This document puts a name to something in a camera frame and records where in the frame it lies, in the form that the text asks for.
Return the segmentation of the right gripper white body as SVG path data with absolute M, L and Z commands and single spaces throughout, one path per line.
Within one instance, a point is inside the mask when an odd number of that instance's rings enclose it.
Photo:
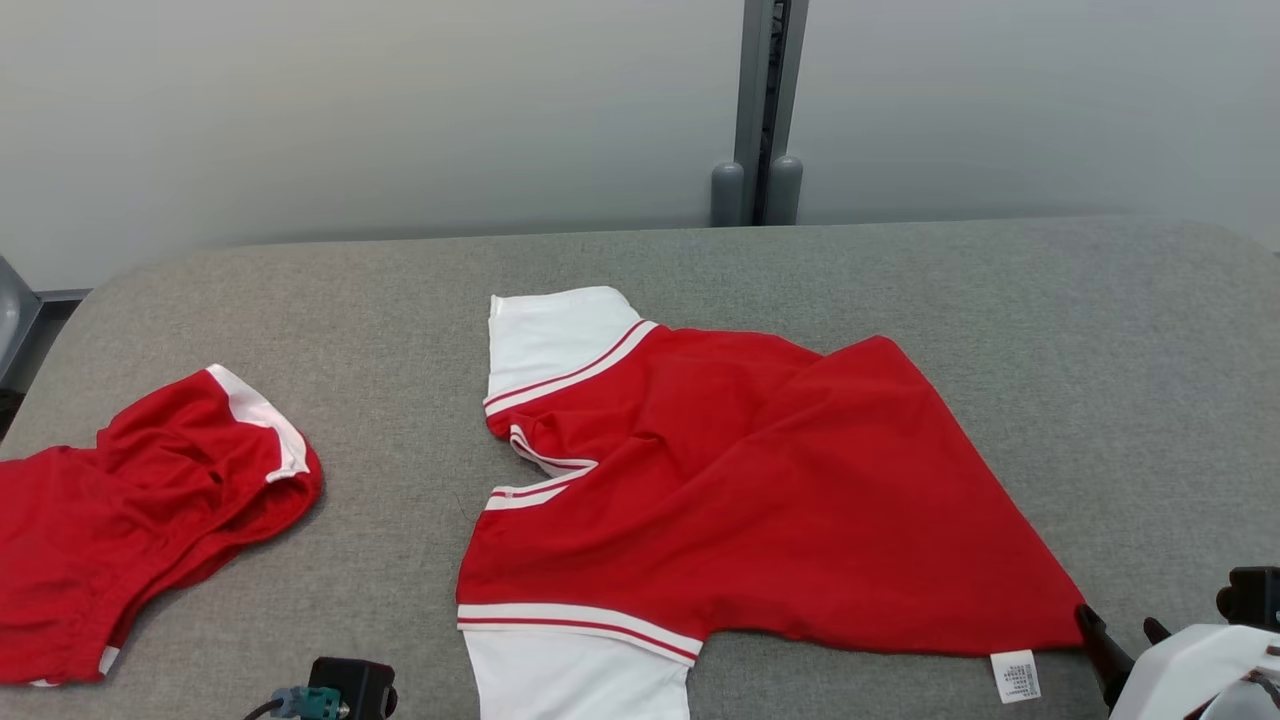
M 1197 624 L 1143 652 L 1111 719 L 1276 719 L 1277 633 Z

